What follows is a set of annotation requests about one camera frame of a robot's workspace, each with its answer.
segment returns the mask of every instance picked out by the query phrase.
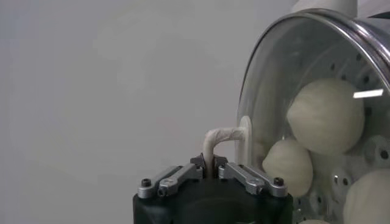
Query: black screw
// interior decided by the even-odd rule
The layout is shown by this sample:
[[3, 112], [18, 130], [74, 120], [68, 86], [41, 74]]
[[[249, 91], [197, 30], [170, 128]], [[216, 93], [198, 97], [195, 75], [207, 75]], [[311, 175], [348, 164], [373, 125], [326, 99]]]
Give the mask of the black screw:
[[166, 196], [166, 188], [165, 187], [161, 187], [157, 190], [157, 195], [159, 197], [165, 197]]
[[282, 185], [284, 185], [284, 183], [285, 183], [285, 181], [282, 178], [280, 178], [280, 177], [274, 178], [274, 184], [276, 186], [282, 186]]
[[149, 187], [151, 185], [152, 185], [151, 179], [148, 179], [148, 178], [142, 179], [142, 181], [141, 181], [142, 187]]

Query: white backdrop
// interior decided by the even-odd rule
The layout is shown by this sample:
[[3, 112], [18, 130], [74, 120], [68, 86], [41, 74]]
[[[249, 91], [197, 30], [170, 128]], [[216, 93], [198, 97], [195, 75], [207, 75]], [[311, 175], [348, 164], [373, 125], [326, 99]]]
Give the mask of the white backdrop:
[[0, 223], [132, 223], [142, 178], [236, 124], [252, 47], [294, 2], [0, 0]]

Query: bread dough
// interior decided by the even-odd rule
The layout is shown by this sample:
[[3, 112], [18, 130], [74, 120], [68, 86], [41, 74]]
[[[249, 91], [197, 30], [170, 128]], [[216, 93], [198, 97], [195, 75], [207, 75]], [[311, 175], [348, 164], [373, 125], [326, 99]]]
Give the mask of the bread dough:
[[263, 161], [263, 169], [272, 178], [283, 178], [293, 197], [305, 195], [313, 179], [309, 152], [293, 139], [276, 142]]
[[390, 223], [390, 169], [373, 171], [352, 184], [344, 205], [344, 224]]
[[362, 99], [357, 89], [338, 79], [304, 86], [287, 112], [296, 139], [308, 150], [325, 155], [343, 153], [355, 145], [364, 127]]
[[329, 223], [322, 220], [306, 220], [300, 222], [299, 224], [329, 224]]

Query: white pipe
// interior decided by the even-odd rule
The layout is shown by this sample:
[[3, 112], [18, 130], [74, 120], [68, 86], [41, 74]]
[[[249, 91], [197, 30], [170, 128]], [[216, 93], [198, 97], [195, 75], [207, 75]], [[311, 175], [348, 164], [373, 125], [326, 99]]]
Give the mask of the white pipe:
[[206, 177], [213, 177], [214, 147], [220, 142], [231, 140], [244, 140], [246, 128], [217, 128], [207, 132], [203, 143], [203, 158], [206, 166]]

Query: black plastic housing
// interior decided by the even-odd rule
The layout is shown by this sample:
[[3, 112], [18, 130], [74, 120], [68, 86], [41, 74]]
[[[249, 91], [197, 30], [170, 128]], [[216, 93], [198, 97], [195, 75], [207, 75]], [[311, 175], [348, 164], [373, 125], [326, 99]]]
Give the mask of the black plastic housing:
[[175, 195], [133, 197], [135, 224], [291, 224], [293, 198], [251, 195], [234, 179], [188, 180]]

